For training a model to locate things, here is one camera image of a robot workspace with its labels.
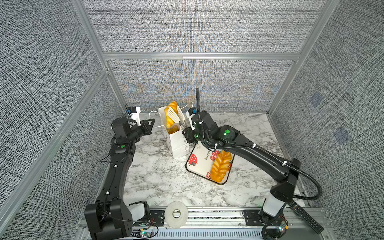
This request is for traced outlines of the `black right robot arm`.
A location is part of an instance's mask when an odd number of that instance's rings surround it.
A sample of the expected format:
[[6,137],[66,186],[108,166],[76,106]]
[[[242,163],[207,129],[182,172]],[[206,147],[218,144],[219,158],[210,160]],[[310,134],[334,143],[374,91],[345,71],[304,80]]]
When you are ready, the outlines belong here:
[[[225,151],[239,156],[272,177],[277,184],[272,186],[261,210],[261,217],[273,221],[278,217],[287,203],[293,199],[307,201],[318,200],[323,195],[320,183],[300,169],[297,159],[287,160],[265,150],[249,140],[237,129],[224,125],[219,127],[207,111],[200,108],[200,90],[196,89],[196,109],[191,126],[183,130],[188,143],[202,144],[210,151]],[[295,195],[299,175],[310,180],[317,188],[312,197]]]

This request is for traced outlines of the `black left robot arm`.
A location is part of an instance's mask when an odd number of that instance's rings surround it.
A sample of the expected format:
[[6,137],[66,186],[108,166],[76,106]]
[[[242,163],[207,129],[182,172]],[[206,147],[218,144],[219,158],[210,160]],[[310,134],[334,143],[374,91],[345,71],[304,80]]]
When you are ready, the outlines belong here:
[[107,177],[95,203],[86,206],[84,215],[93,240],[116,240],[129,237],[133,231],[132,213],[124,203],[124,187],[133,162],[136,143],[152,134],[155,119],[121,117],[113,120],[110,164]]

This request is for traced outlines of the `round bun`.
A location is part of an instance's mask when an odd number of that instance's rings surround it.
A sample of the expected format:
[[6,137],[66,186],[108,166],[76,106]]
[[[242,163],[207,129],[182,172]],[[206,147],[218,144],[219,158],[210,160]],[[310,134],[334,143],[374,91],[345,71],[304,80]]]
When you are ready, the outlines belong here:
[[173,134],[173,133],[176,133],[176,132],[178,132],[180,129],[179,129],[179,127],[178,126],[173,126],[173,127],[171,127],[170,129],[167,129],[167,131],[168,131],[168,134]]

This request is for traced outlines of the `croissant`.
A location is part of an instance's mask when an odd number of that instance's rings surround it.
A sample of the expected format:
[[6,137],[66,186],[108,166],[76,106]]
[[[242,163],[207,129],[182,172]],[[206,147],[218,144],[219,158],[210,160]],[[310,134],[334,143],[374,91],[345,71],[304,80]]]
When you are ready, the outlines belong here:
[[171,128],[175,123],[175,117],[178,116],[178,103],[177,101],[173,101],[168,104],[165,108],[165,120],[166,120],[166,128]]

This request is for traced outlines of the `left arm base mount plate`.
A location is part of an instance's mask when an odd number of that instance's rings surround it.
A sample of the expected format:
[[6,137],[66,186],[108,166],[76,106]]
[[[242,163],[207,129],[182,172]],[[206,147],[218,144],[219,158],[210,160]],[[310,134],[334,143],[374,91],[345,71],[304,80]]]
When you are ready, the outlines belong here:
[[134,227],[148,227],[149,222],[154,223],[158,227],[162,227],[165,221],[165,210],[149,209],[145,210],[144,216],[133,223]]

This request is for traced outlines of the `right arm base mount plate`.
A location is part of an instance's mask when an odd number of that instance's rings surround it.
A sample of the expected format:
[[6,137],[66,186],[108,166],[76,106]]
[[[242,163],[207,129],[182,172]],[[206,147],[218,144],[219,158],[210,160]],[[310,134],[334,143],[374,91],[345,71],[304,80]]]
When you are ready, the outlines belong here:
[[[268,223],[273,217],[266,214],[261,208],[253,210],[244,210],[242,215],[246,221],[247,226],[263,226]],[[284,214],[281,213],[280,216],[271,223],[271,226],[283,226],[288,225],[288,220],[285,218]]]

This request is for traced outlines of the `white paper gift bag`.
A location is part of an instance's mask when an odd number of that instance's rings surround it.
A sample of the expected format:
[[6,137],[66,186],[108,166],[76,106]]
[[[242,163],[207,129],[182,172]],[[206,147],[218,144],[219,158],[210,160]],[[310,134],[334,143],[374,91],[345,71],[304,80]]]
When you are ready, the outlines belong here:
[[[159,126],[157,126],[157,128],[160,128],[163,131],[167,146],[169,147],[173,158],[176,159],[186,155],[187,152],[189,152],[190,145],[187,143],[185,137],[183,136],[182,130],[179,124],[173,125],[173,126],[179,127],[180,130],[178,132],[173,133],[171,135],[168,134],[168,131],[167,131],[168,128],[166,128],[165,111],[164,111],[166,106],[159,108],[157,111],[151,111],[149,113],[149,116],[151,113],[158,113],[160,115],[161,123]],[[179,105],[178,105],[178,114],[184,115]]]

